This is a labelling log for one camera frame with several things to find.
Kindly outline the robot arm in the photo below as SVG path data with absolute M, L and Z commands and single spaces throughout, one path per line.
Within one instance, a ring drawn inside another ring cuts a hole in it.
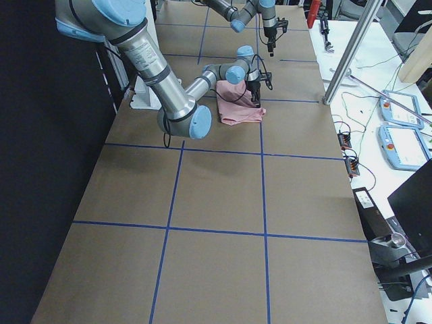
M 61 34 L 95 43 L 109 41 L 126 55 L 161 103 L 158 124 L 167 135 L 201 139 L 209 133 L 210 109 L 197 101 L 220 80 L 244 81 L 256 106 L 261 104 L 261 82 L 272 87 L 271 73 L 258 68 L 257 54 L 244 45 L 234 62 L 208 65 L 188 88 L 182 88 L 147 30 L 144 1 L 56 1 L 55 13 Z
M 242 32 L 247 24 L 260 14 L 264 35 L 267 38 L 265 46 L 271 57 L 274 56 L 278 30 L 281 30 L 281 34 L 284 35 L 288 29 L 288 20 L 277 17 L 275 1 L 246 1 L 242 9 L 237 9 L 231 3 L 220 0 L 199 1 L 199 3 L 216 11 L 230 23 L 231 28 L 237 33 Z

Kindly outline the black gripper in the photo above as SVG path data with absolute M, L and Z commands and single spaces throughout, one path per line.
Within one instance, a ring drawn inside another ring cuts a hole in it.
M 246 88 L 251 93 L 251 102 L 255 107 L 261 106 L 261 83 L 264 82 L 269 90 L 273 90 L 272 73 L 255 69 L 248 75 Z
M 275 18 L 264 20 L 264 33 L 267 37 L 267 50 L 270 57 L 274 56 L 274 48 L 277 40 L 288 31 L 288 20 L 285 18 Z

